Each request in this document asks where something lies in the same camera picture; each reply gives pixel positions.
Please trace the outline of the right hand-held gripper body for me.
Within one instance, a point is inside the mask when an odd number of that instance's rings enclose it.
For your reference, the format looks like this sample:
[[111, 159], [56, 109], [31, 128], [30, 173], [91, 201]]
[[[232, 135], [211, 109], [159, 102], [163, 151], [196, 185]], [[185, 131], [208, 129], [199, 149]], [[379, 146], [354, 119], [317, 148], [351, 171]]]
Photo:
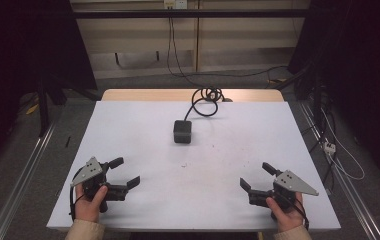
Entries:
[[275, 177], [273, 189], [268, 191], [254, 190], [248, 186], [248, 198], [251, 205], [267, 207], [266, 199], [273, 198], [282, 210], [288, 210], [296, 202], [296, 193], [318, 196], [319, 192], [290, 170], [280, 171], [267, 169]]

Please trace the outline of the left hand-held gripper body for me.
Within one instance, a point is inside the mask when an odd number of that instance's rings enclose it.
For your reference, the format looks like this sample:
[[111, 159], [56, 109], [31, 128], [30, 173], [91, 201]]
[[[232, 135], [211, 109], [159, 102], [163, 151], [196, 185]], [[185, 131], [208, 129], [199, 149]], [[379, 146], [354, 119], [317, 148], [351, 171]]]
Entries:
[[70, 184], [71, 188], [81, 184], [88, 199], [92, 199], [101, 186], [106, 186], [108, 191], [99, 208], [101, 213], [108, 210], [108, 201], [124, 201], [128, 193], [127, 185], [112, 185], [107, 181], [106, 174], [110, 169], [108, 163], [100, 163], [95, 157], [91, 157], [76, 172]]

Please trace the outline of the person's right hand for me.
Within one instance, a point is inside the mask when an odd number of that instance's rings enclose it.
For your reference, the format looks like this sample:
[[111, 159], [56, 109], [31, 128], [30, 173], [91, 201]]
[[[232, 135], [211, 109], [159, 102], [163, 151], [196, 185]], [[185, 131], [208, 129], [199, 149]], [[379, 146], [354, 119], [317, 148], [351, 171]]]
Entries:
[[286, 211], [283, 211], [271, 197], [266, 199], [266, 203], [277, 219], [277, 229], [279, 233], [292, 230], [304, 224], [303, 198], [301, 193], [296, 193], [294, 206]]

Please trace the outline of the person's left hand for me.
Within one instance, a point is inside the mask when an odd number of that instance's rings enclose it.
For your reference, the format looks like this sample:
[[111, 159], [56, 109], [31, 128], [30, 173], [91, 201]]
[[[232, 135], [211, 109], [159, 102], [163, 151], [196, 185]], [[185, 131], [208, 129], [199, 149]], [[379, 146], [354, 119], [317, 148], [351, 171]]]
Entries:
[[92, 199], [88, 199], [84, 195], [84, 189], [81, 184], [75, 187], [77, 200], [75, 202], [75, 218], [78, 220], [98, 223], [100, 205], [104, 200], [108, 188], [101, 186], [96, 195]]

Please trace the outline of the white power strip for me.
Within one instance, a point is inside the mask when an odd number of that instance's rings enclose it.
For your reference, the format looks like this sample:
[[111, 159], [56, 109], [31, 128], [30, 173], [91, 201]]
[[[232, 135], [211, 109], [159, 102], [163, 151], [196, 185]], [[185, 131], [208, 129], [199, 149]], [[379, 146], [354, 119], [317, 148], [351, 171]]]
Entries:
[[333, 156], [336, 153], [336, 145], [329, 141], [325, 141], [323, 143], [323, 150], [326, 154]]

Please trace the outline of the black power adapter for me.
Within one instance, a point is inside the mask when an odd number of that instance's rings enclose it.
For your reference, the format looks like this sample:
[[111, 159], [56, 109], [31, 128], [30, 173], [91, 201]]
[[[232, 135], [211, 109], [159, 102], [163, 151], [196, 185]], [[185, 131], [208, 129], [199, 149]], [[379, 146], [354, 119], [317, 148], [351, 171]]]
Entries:
[[192, 122], [187, 120], [176, 120], [173, 127], [175, 143], [190, 144], [192, 133]]

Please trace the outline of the black curtain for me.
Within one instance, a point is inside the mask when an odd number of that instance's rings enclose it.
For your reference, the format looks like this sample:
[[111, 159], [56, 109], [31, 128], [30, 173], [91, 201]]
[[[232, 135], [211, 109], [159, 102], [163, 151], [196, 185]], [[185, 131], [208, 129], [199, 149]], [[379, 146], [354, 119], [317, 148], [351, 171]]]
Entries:
[[0, 0], [0, 149], [20, 98], [41, 81], [59, 90], [94, 89], [95, 77], [70, 0]]
[[310, 0], [289, 64], [293, 73], [321, 53], [320, 79], [380, 169], [380, 0]]

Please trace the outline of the aluminium floor rail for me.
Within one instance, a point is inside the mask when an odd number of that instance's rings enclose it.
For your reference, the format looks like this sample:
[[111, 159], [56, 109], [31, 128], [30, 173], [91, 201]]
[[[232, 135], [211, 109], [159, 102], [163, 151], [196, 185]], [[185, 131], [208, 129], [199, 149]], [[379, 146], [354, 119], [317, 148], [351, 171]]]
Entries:
[[19, 179], [15, 182], [8, 199], [0, 210], [0, 240], [6, 236], [7, 230], [23, 200], [26, 190], [37, 169], [37, 166], [51, 140], [56, 123], [52, 122], [44, 134], [38, 138], [31, 155], [28, 157]]
[[[323, 149], [321, 132], [314, 123], [314, 116], [311, 108], [306, 103], [299, 104], [300, 109], [310, 127], [310, 131], [315, 136], [318, 146]], [[361, 227], [369, 240], [380, 240], [380, 229], [376, 220], [362, 199], [361, 195], [353, 184], [353, 177], [350, 177], [344, 167], [341, 165], [337, 155], [331, 156], [326, 153], [325, 158], [331, 171], [334, 173], [334, 179], [340, 184], [350, 206], [352, 207]]]

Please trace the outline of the black horizontal frame bar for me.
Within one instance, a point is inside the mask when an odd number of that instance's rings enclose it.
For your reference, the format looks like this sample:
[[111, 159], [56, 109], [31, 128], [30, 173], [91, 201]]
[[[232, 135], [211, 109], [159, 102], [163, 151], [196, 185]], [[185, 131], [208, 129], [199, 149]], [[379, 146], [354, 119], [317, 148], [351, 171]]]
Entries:
[[77, 19], [110, 18], [294, 18], [307, 17], [313, 11], [307, 9], [266, 9], [266, 10], [115, 10], [76, 11]]

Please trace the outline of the white wall socket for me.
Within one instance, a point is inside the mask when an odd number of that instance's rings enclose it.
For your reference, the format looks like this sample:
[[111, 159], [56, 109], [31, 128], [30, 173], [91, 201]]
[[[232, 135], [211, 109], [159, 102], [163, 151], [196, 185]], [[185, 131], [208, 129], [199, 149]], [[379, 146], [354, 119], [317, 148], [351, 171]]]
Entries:
[[184, 10], [188, 8], [187, 0], [163, 0], [165, 9]]

